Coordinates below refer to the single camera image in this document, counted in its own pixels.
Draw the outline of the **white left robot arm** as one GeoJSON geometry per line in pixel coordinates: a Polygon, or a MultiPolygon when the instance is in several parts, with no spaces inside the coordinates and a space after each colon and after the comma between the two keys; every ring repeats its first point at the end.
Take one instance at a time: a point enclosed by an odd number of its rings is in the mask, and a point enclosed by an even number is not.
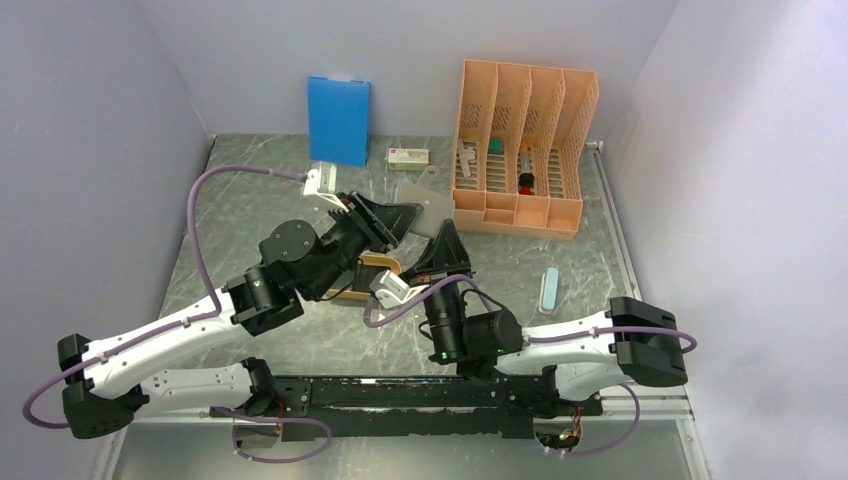
{"type": "Polygon", "coordinates": [[[366,252],[386,253],[414,233],[427,202],[378,203],[333,194],[332,226],[317,233],[300,219],[259,243],[259,262],[194,305],[102,340],[74,334],[57,345],[65,425],[98,438],[162,411],[223,407],[261,416],[279,402],[268,364],[250,357],[225,367],[182,370],[201,351],[247,340],[300,317],[366,252]]]}

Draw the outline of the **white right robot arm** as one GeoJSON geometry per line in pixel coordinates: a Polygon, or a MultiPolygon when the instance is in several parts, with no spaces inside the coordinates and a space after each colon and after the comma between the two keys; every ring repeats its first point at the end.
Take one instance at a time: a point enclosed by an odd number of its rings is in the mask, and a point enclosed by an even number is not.
{"type": "Polygon", "coordinates": [[[539,389],[550,413],[565,413],[576,401],[628,381],[652,388],[688,381],[684,356],[697,342],[678,329],[671,312],[619,296],[581,319],[523,326],[474,284],[470,255],[450,220],[400,277],[425,289],[432,362],[479,382],[550,370],[554,378],[539,389]]]}

